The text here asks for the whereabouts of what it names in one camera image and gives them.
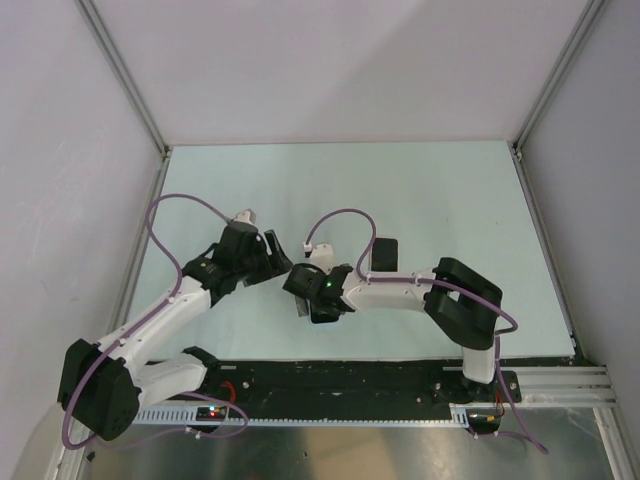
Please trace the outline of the translucent blue phone case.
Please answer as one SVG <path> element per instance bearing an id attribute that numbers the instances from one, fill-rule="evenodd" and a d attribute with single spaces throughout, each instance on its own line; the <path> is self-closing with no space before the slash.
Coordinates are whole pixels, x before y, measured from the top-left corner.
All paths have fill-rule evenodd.
<path id="1" fill-rule="evenodd" d="M 306 317 L 313 325 L 325 325 L 339 320 L 341 312 L 333 307 L 322 307 L 308 300 L 296 297 L 296 308 L 299 317 Z"/>

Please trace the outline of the black smartphone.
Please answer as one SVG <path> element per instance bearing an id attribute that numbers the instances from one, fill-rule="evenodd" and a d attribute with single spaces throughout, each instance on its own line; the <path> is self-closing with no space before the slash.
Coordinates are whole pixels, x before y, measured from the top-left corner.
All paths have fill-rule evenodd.
<path id="1" fill-rule="evenodd" d="M 374 272 L 397 272 L 399 259 L 399 242 L 395 238 L 376 237 Z"/>

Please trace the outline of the black phone with red edge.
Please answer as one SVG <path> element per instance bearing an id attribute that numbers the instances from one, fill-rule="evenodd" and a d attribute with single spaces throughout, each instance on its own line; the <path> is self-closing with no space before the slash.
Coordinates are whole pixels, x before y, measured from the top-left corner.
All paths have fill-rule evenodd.
<path id="1" fill-rule="evenodd" d="M 325 310 L 311 307 L 309 316 L 312 324 L 321 325 L 337 322 L 340 319 L 341 313 L 331 309 Z"/>

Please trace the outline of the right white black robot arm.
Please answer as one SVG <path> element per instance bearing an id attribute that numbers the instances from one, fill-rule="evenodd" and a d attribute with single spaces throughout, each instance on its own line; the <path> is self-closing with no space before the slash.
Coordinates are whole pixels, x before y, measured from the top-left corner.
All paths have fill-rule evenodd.
<path id="1" fill-rule="evenodd" d="M 348 264 L 328 270 L 311 263 L 293 266 L 283 289 L 304 301 L 314 323 L 332 323 L 369 309 L 423 312 L 462 348 L 462 388 L 476 401 L 498 388 L 495 326 L 502 290 L 449 257 L 432 271 L 359 274 Z"/>

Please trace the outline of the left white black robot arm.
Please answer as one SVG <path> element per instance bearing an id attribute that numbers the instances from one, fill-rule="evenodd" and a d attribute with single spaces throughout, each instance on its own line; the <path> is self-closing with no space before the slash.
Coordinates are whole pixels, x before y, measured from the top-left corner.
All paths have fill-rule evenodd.
<path id="1" fill-rule="evenodd" d="M 151 357 L 237 285 L 257 285 L 291 268 L 274 231 L 229 222 L 219 241 L 181 267 L 176 285 L 140 317 L 96 343 L 79 339 L 68 348 L 57 398 L 65 412 L 63 425 L 76 420 L 109 441 L 146 407 L 176 395 L 214 397 L 222 385 L 214 355 L 192 346 L 159 363 Z"/>

